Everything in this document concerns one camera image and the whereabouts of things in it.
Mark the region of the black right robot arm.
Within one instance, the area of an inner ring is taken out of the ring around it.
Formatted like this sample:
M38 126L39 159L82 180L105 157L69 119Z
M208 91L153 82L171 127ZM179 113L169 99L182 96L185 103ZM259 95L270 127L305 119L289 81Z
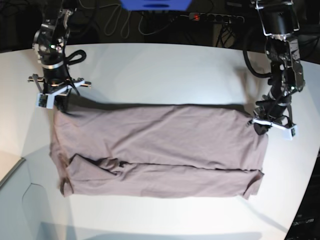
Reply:
M52 17L45 17L40 29L35 33L32 49L41 65L43 76L34 73L27 79L37 86L36 106L57 108L65 112L71 91L79 95L79 87L91 87L84 78L72 78L69 66L83 62L87 54L77 50L66 56L65 50L71 33L68 21L76 10L61 7Z

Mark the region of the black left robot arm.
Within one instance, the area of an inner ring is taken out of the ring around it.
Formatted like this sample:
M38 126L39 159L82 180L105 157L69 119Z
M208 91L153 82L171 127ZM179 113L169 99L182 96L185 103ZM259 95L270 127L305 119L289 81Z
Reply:
M292 140L298 126L292 117L292 95L305 87L299 41L295 33L300 25L294 3L291 0L253 0L260 24L252 27L243 42L243 57L248 70L257 78L267 79L271 87L268 94L257 101L252 125L258 135L264 135L271 128L282 131L284 138ZM256 72L249 60L248 44L251 34L262 29L266 37L264 52L270 61L271 71Z

